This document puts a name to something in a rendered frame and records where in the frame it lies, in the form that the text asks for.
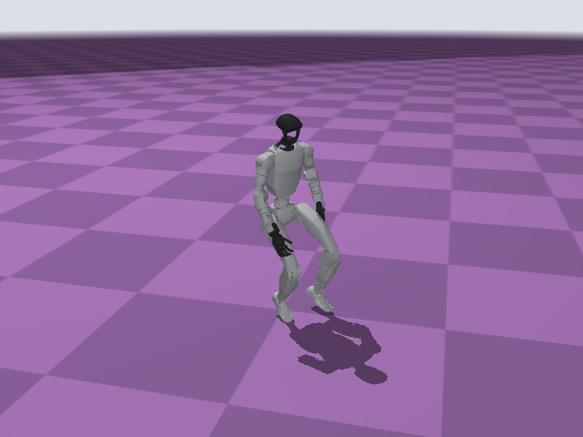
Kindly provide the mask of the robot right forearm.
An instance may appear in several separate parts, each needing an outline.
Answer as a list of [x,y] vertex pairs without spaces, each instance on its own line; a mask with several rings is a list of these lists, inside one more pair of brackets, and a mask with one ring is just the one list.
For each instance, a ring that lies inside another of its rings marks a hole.
[[260,212],[261,215],[261,222],[265,226],[267,232],[271,233],[272,231],[274,231],[271,224],[275,222],[273,216],[271,215],[269,204],[264,202],[263,193],[261,191],[259,190],[255,191],[253,196],[255,207]]

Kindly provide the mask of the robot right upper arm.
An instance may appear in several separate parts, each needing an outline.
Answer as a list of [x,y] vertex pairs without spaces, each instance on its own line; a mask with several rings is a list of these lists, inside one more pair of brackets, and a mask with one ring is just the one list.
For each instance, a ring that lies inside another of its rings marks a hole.
[[264,189],[264,186],[267,182],[269,169],[272,168],[273,166],[273,161],[274,154],[270,151],[258,155],[255,161],[256,174],[254,180],[253,195],[255,191],[257,190],[261,191],[263,193],[264,201],[266,201],[269,198],[269,193],[267,192],[267,190]]

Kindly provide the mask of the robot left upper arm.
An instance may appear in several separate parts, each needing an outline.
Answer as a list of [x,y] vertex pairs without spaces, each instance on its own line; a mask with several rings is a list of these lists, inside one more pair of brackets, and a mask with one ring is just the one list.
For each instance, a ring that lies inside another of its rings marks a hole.
[[304,160],[303,165],[305,167],[305,171],[303,171],[304,177],[307,181],[317,179],[315,171],[314,171],[314,160],[313,160],[313,147],[305,142],[299,142],[304,149]]

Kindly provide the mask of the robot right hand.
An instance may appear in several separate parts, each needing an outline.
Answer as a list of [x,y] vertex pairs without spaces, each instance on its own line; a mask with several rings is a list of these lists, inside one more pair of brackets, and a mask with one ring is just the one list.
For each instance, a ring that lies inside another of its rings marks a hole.
[[289,249],[286,246],[285,241],[287,241],[290,244],[292,244],[292,242],[290,240],[287,240],[286,238],[284,238],[281,234],[279,234],[280,231],[279,231],[279,229],[278,229],[278,227],[277,227],[277,225],[275,223],[272,223],[271,225],[272,225],[274,231],[272,231],[271,233],[269,233],[269,235],[270,235],[270,237],[272,237],[273,247],[275,248],[277,254],[280,257],[282,257],[282,258],[283,257],[288,257],[289,255],[291,255],[291,253],[289,253],[289,252],[294,252],[294,250]]

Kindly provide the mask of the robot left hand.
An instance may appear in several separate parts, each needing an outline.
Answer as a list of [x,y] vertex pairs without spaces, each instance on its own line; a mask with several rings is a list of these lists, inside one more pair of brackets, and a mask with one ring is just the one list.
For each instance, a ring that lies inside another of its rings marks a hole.
[[322,203],[321,201],[318,201],[316,203],[316,211],[319,212],[319,215],[321,216],[321,218],[325,221],[325,216],[324,216],[324,211],[325,208],[322,208]]

